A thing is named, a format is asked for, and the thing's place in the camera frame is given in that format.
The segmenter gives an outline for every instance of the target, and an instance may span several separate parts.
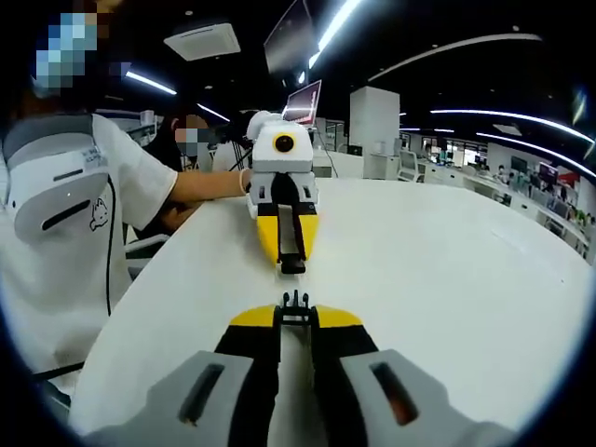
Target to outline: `logo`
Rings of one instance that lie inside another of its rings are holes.
[[[91,212],[91,231],[95,231],[98,228],[106,225],[108,222],[108,207],[105,206],[105,202],[100,197],[93,204],[93,211]]]

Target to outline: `fluorescent light strip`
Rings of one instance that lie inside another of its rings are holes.
[[[478,135],[480,137],[495,138],[497,140],[503,140],[504,142],[515,142],[517,144],[522,144],[524,146],[532,147],[533,149],[536,149],[538,151],[542,151],[542,152],[549,154],[551,156],[555,156],[555,157],[559,158],[560,160],[563,160],[563,161],[569,163],[570,165],[578,168],[582,172],[588,174],[590,177],[593,177],[594,179],[596,179],[596,174],[594,172],[592,172],[591,170],[589,170],[588,168],[586,168],[585,166],[580,165],[579,163],[572,160],[571,158],[567,158],[566,156],[557,154],[556,152],[553,152],[549,149],[545,149],[544,147],[536,146],[535,144],[530,144],[528,142],[521,142],[519,140],[513,140],[512,138],[500,137],[498,135],[491,135],[490,133],[476,132],[476,135]]]
[[[134,79],[135,81],[143,82],[144,84],[147,84],[148,86],[159,88],[160,90],[163,90],[166,93],[169,93],[170,95],[175,95],[176,94],[176,92],[174,90],[172,90],[171,88],[167,88],[166,86],[162,86],[161,84],[157,84],[156,81],[152,81],[151,79],[147,79],[146,77],[141,76],[140,74],[136,74],[136,73],[133,73],[133,72],[127,72],[127,77],[129,77],[131,79]]]
[[[205,107],[203,104],[199,104],[198,102],[196,103],[196,105],[198,105],[205,112],[209,112],[210,114],[213,114],[215,116],[219,116],[223,121],[227,121],[228,123],[230,122],[230,120],[227,119],[225,116],[218,114],[217,112],[211,110],[209,107]]]
[[[318,41],[318,53],[310,58],[308,61],[308,68],[313,68],[315,66],[320,53],[322,53],[323,49],[329,45],[333,37],[337,34],[339,29],[344,25],[347,18],[354,12],[354,9],[356,9],[361,1],[362,0],[346,0],[344,5],[339,8],[339,11],[337,11],[337,14],[335,14],[335,17],[333,17],[332,22],[327,28],[327,31],[325,31],[325,34]]]
[[[387,73],[392,72],[393,70],[397,70],[404,65],[412,63],[414,61],[420,61],[423,58],[427,58],[428,56],[432,56],[437,53],[441,53],[442,51],[449,51],[450,49],[465,47],[468,45],[474,44],[482,44],[484,42],[494,42],[499,40],[535,40],[538,42],[542,41],[542,38],[535,34],[523,34],[523,33],[508,33],[508,34],[492,34],[492,35],[483,35],[482,37],[474,37],[472,39],[462,40],[459,42],[455,42],[449,45],[445,45],[444,47],[434,48],[430,51],[426,51],[424,53],[420,53],[416,56],[413,56],[405,61],[401,61],[396,63],[392,67],[385,69],[382,73],[376,74],[373,77],[369,78],[369,82],[373,80],[385,76]]]
[[[528,116],[528,115],[520,115],[520,114],[511,114],[509,112],[495,112],[492,110],[467,110],[467,109],[453,109],[453,110],[431,110],[431,114],[475,114],[475,115],[495,115],[495,116],[506,116],[509,118],[518,118],[518,119],[525,119],[527,121],[534,121],[535,123],[544,124],[545,126],[550,126],[552,128],[556,128],[558,130],[562,130],[563,132],[570,133],[578,138],[586,140],[587,142],[594,142],[592,138],[583,133],[578,132],[575,129],[568,128],[563,124],[555,123],[553,121],[548,121],[544,118],[537,118],[535,116]]]

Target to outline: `round camera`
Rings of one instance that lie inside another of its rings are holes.
[[[276,138],[275,146],[280,152],[289,152],[294,148],[294,138],[290,135],[280,135]]]

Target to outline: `ceiling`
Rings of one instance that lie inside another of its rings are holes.
[[[321,36],[345,0],[307,1]],[[284,88],[268,71],[263,42],[291,0],[201,2],[128,0],[115,38],[129,49],[132,70],[233,117],[238,110],[283,107],[295,86]],[[596,80],[586,57],[589,14],[574,1],[548,7],[537,0],[399,1],[362,0],[318,59],[311,80],[322,79],[319,115],[349,121],[349,95],[363,86],[400,94],[403,128],[453,129],[454,138],[482,140],[476,132],[530,142],[583,160],[590,144],[558,129],[497,116],[432,115],[433,109],[482,109],[538,116],[572,127],[576,98],[588,98],[574,129],[596,137],[589,116]],[[186,11],[193,11],[192,16]],[[238,54],[184,61],[163,40],[196,20],[225,18],[241,46]],[[503,40],[468,45],[427,56],[369,79],[408,58],[437,47],[489,34],[536,34],[542,41]],[[170,95],[135,81],[114,84],[102,106],[166,110]],[[501,133],[494,124],[515,125],[521,136]],[[588,161],[593,169],[596,163]]]

